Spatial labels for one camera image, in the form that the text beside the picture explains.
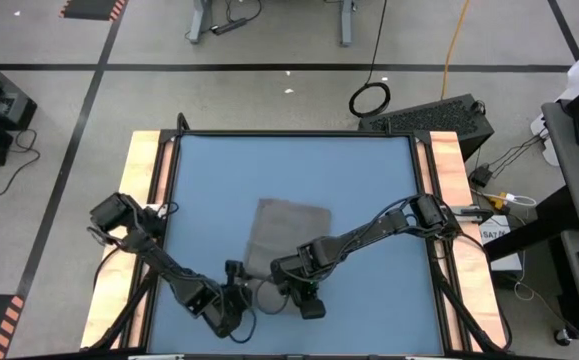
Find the paper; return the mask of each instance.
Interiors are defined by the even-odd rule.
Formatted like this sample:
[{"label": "paper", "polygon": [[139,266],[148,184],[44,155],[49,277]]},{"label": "paper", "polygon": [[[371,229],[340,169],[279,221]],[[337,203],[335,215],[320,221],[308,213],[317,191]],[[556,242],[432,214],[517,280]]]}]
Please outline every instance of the paper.
[{"label": "paper", "polygon": [[[494,215],[491,219],[480,225],[480,237],[482,243],[486,244],[491,240],[497,239],[502,235],[509,233],[509,223],[504,215]],[[518,254],[509,255],[491,263],[493,271],[522,270]]]}]

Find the black table border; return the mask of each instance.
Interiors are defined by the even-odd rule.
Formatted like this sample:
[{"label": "black table border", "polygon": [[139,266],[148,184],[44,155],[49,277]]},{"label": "black table border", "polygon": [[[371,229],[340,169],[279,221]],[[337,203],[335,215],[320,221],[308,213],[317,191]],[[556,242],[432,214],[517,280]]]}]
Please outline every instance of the black table border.
[{"label": "black table border", "polygon": [[[158,139],[158,149],[156,152],[156,162],[154,164],[151,183],[149,187],[149,194],[147,198],[147,203],[154,203],[156,200],[157,187],[160,180],[160,175],[162,173],[162,161],[164,157],[165,147],[169,143],[173,143],[171,159],[169,163],[169,172],[167,177],[167,183],[165,185],[165,198],[164,202],[169,202],[173,196],[173,184],[175,184],[175,178],[178,174],[178,165],[180,160],[180,142],[182,137],[185,135],[194,136],[234,136],[234,137],[354,137],[354,138],[393,138],[393,137],[404,137],[409,142],[409,148],[411,153],[411,161],[414,166],[414,177],[416,181],[416,188],[418,193],[425,193],[424,183],[422,180],[422,169],[420,160],[418,157],[417,142],[421,141],[425,148],[425,153],[427,157],[427,166],[429,168],[429,175],[431,179],[431,184],[434,194],[441,197],[440,184],[438,179],[438,173],[436,171],[436,163],[433,156],[433,149],[431,147],[430,137],[428,132],[392,132],[392,133],[379,133],[379,132],[359,132],[359,131],[322,131],[322,130],[308,130],[308,131],[294,131],[294,130],[179,130],[179,129],[163,129],[160,131],[160,136]],[[157,240],[158,246],[163,247],[166,237]],[[425,239],[427,256],[429,261],[429,272],[433,285],[434,292],[434,305],[436,308],[436,318],[438,321],[438,329],[440,333],[440,340],[442,344],[443,353],[455,351],[452,345],[447,309],[445,306],[445,299],[442,291],[440,290],[438,283],[441,281],[440,278],[431,269],[431,263],[437,256],[435,242],[432,239]],[[446,267],[447,275],[450,284],[455,291],[455,293],[462,298],[460,292],[460,285],[458,282],[458,273],[456,268],[455,259],[453,256],[453,251],[451,250],[447,242],[442,242],[443,252],[446,255]],[[137,259],[134,264],[131,286],[129,289],[129,297],[131,297],[135,290],[137,289],[143,274],[144,263]],[[146,295],[146,303],[144,309],[144,315],[142,320],[142,326],[140,329],[140,340],[137,345],[140,348],[147,349],[149,344],[149,338],[151,335],[152,318],[155,306],[155,300],[157,295],[157,288],[151,289]],[[463,351],[472,351],[470,336],[467,332],[465,325],[460,319],[458,320],[458,329],[460,333],[461,345]],[[125,327],[122,337],[120,340],[120,347],[128,347],[129,340],[131,338],[133,321],[129,322]]]}]

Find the gray cloth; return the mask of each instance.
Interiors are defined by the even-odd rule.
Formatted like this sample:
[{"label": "gray cloth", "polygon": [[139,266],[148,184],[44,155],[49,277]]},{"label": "gray cloth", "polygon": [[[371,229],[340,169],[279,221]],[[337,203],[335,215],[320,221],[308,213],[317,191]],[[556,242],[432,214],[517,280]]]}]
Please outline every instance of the gray cloth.
[{"label": "gray cloth", "polygon": [[[245,254],[245,270],[256,279],[264,279],[271,273],[271,261],[283,256],[296,254],[298,245],[329,235],[331,212],[320,207],[301,205],[285,200],[260,199],[256,217]],[[256,289],[260,280],[252,280],[249,286]],[[258,297],[265,309],[278,309],[283,298],[275,286],[264,284]],[[298,310],[291,301],[287,311]]]}]

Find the black desk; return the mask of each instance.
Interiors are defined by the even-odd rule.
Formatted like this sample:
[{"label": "black desk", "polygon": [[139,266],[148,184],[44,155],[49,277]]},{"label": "black desk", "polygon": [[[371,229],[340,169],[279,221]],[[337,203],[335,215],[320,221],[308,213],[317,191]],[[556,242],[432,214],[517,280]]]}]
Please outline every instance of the black desk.
[{"label": "black desk", "polygon": [[579,230],[579,146],[573,120],[560,104],[544,104],[542,112],[566,185],[538,204],[538,220],[485,245],[491,261],[553,239],[564,230]]},{"label": "black desk", "polygon": [[549,242],[549,248],[562,289],[558,296],[562,316],[579,329],[579,231],[564,231]]}]

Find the floor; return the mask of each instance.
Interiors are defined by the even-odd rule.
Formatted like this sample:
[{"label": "floor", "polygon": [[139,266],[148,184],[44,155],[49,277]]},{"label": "floor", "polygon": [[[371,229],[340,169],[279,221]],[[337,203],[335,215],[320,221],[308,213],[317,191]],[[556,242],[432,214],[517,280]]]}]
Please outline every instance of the floor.
[{"label": "floor", "polygon": [[[64,2],[0,0],[0,69],[39,104],[31,127],[42,153],[0,197],[0,294],[26,298],[9,357],[78,350],[102,253],[84,231],[88,212],[117,190],[133,131],[171,128],[180,111],[197,129],[355,129],[347,101],[366,80],[382,8],[381,1],[357,1],[349,48],[338,45],[338,5],[314,0],[263,0],[250,24],[205,34],[192,46],[184,39],[190,1],[130,0],[113,24],[61,19]],[[391,87],[390,110],[439,98],[461,5],[388,1],[373,79]],[[238,2],[234,16],[256,6]],[[217,23],[224,12],[215,1]],[[472,2],[448,96],[472,93],[487,106],[496,133],[481,163],[531,136],[529,123],[565,89],[577,58],[579,0]],[[372,95],[360,106],[377,105],[381,98]],[[530,149],[487,190],[540,201],[558,189],[562,175],[541,151]],[[0,188],[26,159],[9,157]],[[529,251],[527,279],[553,298],[544,251]],[[579,359],[579,341],[554,344],[560,324],[539,302],[498,295],[513,351]]]}]

